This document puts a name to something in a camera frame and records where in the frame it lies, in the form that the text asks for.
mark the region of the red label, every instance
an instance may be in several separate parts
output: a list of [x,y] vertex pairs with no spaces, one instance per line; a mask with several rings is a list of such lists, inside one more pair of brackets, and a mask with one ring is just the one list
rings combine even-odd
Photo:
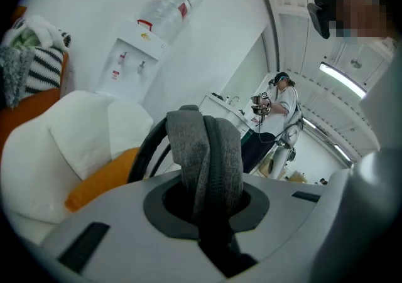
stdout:
[[182,14],[182,18],[184,19],[184,17],[187,15],[187,7],[186,4],[182,4],[178,7],[178,10],[180,11],[180,13]]

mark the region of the faucet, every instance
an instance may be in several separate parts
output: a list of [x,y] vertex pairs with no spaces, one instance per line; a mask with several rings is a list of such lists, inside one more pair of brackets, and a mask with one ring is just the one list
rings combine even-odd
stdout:
[[235,97],[233,97],[233,98],[231,99],[231,101],[229,101],[229,105],[232,105],[232,101],[233,101],[234,99],[237,99],[237,102],[240,101],[240,97],[235,96]]

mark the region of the dark pants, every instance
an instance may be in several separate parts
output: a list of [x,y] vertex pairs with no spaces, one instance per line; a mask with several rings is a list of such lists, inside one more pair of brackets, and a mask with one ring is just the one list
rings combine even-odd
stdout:
[[250,173],[257,164],[264,158],[266,153],[274,145],[275,136],[265,132],[261,135],[261,140],[264,142],[270,141],[265,144],[259,140],[259,134],[255,132],[241,147],[241,160],[243,161],[243,173]]

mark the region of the white shirt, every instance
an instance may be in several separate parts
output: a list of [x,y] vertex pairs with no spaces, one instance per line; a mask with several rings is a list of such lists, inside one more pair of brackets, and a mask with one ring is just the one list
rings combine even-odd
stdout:
[[[286,87],[282,91],[278,92],[278,98],[274,101],[271,99],[273,104],[278,104],[284,107],[288,113],[276,114],[271,111],[268,116],[265,117],[263,123],[259,128],[260,133],[269,132],[270,134],[277,136],[285,129],[285,124],[293,117],[297,105],[296,90],[293,87]],[[258,132],[258,125],[254,128],[255,132]]]

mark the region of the white ceiling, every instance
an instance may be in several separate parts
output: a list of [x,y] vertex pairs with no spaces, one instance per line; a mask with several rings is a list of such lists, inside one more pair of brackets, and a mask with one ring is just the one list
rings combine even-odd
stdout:
[[[376,150],[378,143],[360,110],[360,98],[319,66],[321,61],[334,66],[368,91],[392,59],[387,41],[352,45],[339,38],[325,40],[315,31],[306,9],[313,0],[269,2],[278,34],[280,71],[296,82],[305,117],[353,161]],[[350,64],[355,58],[362,63],[360,69]]]

